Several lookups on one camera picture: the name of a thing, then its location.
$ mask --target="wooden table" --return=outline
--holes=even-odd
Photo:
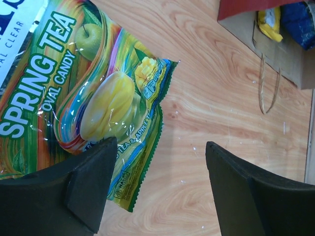
[[[219,236],[205,145],[215,141],[303,181],[311,90],[282,79],[264,116],[260,59],[216,21],[219,0],[94,0],[157,56],[181,60],[162,103],[165,127],[134,213],[106,203],[99,236]],[[267,68],[270,104],[276,72]]]

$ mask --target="apple leaf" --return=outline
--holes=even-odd
[[[99,19],[90,10],[84,7],[83,11],[86,24],[96,24],[99,27],[102,27],[101,21],[99,21]]]
[[[12,160],[13,169],[15,169],[18,172],[23,173],[24,172],[24,157],[22,155],[22,151],[19,150],[19,152],[14,156]]]
[[[147,55],[144,52],[142,52],[141,50],[136,49],[136,48],[134,48],[134,49],[135,49],[137,56],[138,56],[140,61],[142,61],[143,58],[147,57]]]

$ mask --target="yellow candy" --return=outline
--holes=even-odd
[[[145,81],[148,82],[149,74],[153,71],[154,67],[156,66],[157,61],[154,59],[150,59],[145,57],[142,59],[142,63],[138,65],[135,71],[135,78],[137,87],[140,92],[143,91]]]
[[[122,125],[126,115],[132,116],[135,94],[133,80],[123,72],[111,74],[90,99],[81,121],[82,139],[99,141],[116,134],[115,125]]]

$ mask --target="apple illustration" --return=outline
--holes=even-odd
[[[94,60],[100,47],[102,35],[102,28],[96,24],[85,24],[78,29],[75,43],[82,56],[90,61]]]

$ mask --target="yellow snack package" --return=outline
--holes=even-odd
[[[258,26],[260,30],[276,42],[281,42],[283,39],[280,34],[280,16],[280,7],[258,12]]]
[[[177,62],[155,57],[89,0],[3,1],[0,179],[116,137],[107,199],[132,211]]]

